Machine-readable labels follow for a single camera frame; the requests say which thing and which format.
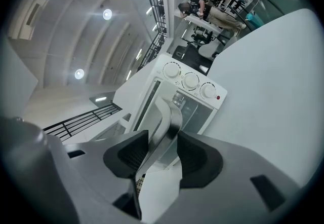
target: curved ceiling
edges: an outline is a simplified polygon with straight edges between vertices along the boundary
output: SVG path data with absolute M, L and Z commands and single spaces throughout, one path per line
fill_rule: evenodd
M 31 3 L 17 0 L 8 24 L 21 26 L 20 32 L 31 28 L 32 36 L 9 39 L 38 79 L 39 89 L 85 83 L 120 85 L 137 64 L 139 50 L 147 48 L 156 34 L 151 29 L 154 19 L 146 17 L 148 0 L 48 0 L 38 9 Z M 36 9 L 34 17 L 28 13 L 32 9 Z M 105 9 L 112 10 L 110 20 L 103 19 Z M 29 19 L 18 25 L 24 16 Z M 74 77 L 79 68 L 85 71 L 81 80 Z

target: ceiling light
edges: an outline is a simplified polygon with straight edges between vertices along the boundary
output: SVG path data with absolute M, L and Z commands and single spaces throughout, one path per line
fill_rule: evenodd
M 140 52 L 138 52 L 137 57 L 136 57 L 136 60 L 138 60 L 140 58 L 141 52 L 142 52 L 142 49 L 140 50 Z
M 183 36 L 186 34 L 186 32 L 187 32 L 187 30 L 185 30 L 184 32 L 183 32 L 183 34 L 182 34 L 182 37 L 181 38 L 183 38 Z
M 96 102 L 97 101 L 102 101 L 102 100 L 105 100 L 105 99 L 107 99 L 107 97 L 101 97 L 101 98 L 96 99 Z
M 147 10 L 146 14 L 149 14 L 151 10 L 152 10 L 152 7 Z
M 77 78 L 78 80 L 80 80 L 84 75 L 85 75 L 85 71 L 83 71 L 82 69 L 78 69 L 74 73 L 74 77 Z
M 128 78 L 130 77 L 130 75 L 131 75 L 131 70 L 130 70 L 130 72 L 128 73 L 128 76 L 127 76 L 127 78 L 126 78 L 126 81 L 128 80 Z
M 105 20 L 109 20 L 111 19 L 111 16 L 112 16 L 112 11 L 110 9 L 106 9 L 103 11 L 102 13 L 102 17 L 105 19 Z

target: white knob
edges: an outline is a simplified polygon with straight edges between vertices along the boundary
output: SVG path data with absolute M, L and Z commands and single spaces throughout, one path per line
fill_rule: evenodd
M 164 73 L 168 77 L 174 78 L 179 74 L 179 67 L 176 64 L 169 63 L 164 67 Z
M 183 78 L 184 86 L 187 87 L 186 89 L 194 89 L 197 87 L 199 83 L 199 78 L 194 73 L 187 73 Z
M 206 98 L 213 98 L 216 94 L 216 89 L 211 84 L 205 84 L 202 93 Z

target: person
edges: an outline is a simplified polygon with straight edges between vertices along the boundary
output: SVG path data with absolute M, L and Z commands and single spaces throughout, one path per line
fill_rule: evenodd
M 203 0 L 190 0 L 187 3 L 180 3 L 178 8 L 180 10 L 181 18 L 194 14 L 200 19 L 208 20 L 218 27 L 233 31 L 235 36 L 241 29 L 246 27 L 244 23 L 237 21 L 227 13 L 221 12 L 215 7 L 207 5 Z

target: black chair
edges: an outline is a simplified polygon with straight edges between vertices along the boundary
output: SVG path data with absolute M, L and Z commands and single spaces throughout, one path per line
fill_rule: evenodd
M 192 44 L 187 47 L 178 46 L 172 55 L 172 58 L 190 66 L 192 69 L 207 75 L 206 72 L 200 69 L 200 66 L 210 68 L 213 64 L 209 59 L 199 55 L 198 49 Z

